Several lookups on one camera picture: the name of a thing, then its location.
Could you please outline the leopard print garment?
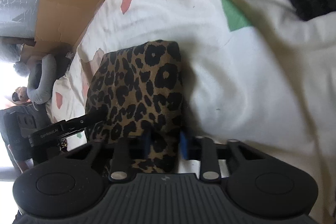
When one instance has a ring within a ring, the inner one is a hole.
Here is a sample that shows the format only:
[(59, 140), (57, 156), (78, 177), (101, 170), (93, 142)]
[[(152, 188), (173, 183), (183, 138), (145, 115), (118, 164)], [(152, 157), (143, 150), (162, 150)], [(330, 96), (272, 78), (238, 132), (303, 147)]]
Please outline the leopard print garment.
[(178, 162), (183, 117), (182, 58), (177, 42), (156, 40), (106, 53), (88, 89), (86, 113), (107, 111), (85, 130), (88, 141), (113, 144), (125, 137), (149, 138), (149, 155), (134, 159), (144, 173), (172, 173)]

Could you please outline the grey neck pillow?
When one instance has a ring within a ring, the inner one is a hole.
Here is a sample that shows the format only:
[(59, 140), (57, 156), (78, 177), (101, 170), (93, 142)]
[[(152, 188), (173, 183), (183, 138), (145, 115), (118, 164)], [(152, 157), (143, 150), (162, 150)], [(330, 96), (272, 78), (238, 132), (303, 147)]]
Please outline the grey neck pillow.
[(38, 61), (31, 69), (27, 84), (27, 95), (31, 102), (41, 105), (52, 97), (56, 81), (56, 60), (49, 54)]

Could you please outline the small doll toy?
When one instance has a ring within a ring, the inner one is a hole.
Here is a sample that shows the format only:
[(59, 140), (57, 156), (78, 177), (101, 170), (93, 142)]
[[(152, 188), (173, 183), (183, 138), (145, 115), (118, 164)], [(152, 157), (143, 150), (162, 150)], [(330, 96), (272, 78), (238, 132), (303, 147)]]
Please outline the small doll toy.
[(12, 94), (12, 101), (16, 105), (20, 105), (23, 103), (27, 103), (30, 101), (28, 95), (27, 95), (27, 88), (26, 87), (18, 87), (15, 89), (15, 92)]

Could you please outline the white cartoon bear bedsheet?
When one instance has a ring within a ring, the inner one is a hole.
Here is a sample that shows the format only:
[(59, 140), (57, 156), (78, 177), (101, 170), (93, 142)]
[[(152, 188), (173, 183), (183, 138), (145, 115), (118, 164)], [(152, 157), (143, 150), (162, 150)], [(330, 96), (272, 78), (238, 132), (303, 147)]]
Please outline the white cartoon bear bedsheet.
[(53, 122), (85, 112), (103, 54), (157, 39), (179, 44), (189, 124), (239, 139), (311, 174), (311, 216), (335, 223), (335, 13), (300, 20), (288, 0), (105, 0), (69, 72)]

